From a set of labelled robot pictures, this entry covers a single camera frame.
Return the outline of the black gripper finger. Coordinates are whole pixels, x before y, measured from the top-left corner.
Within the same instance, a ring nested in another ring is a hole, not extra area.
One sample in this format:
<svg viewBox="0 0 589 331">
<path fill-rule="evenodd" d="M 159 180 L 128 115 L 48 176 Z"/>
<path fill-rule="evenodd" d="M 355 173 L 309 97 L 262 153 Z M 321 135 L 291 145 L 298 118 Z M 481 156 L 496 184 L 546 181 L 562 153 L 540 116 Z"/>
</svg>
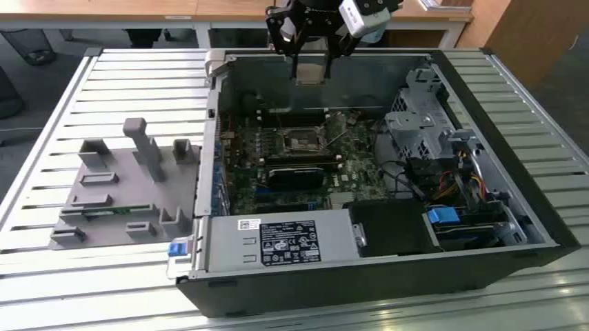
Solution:
<svg viewBox="0 0 589 331">
<path fill-rule="evenodd" d="M 294 32 L 289 40 L 285 40 L 281 29 L 287 19 L 291 21 Z M 275 53 L 291 58 L 290 79 L 294 79 L 298 70 L 298 55 L 306 41 L 306 5 L 287 3 L 286 7 L 269 6 L 265 10 L 265 21 Z"/>
<path fill-rule="evenodd" d="M 325 20 L 322 22 L 323 37 L 327 43 L 325 53 L 325 78 L 331 77 L 331 65 L 334 59 L 349 56 L 359 43 L 359 37 L 354 37 L 342 20 Z"/>
</svg>

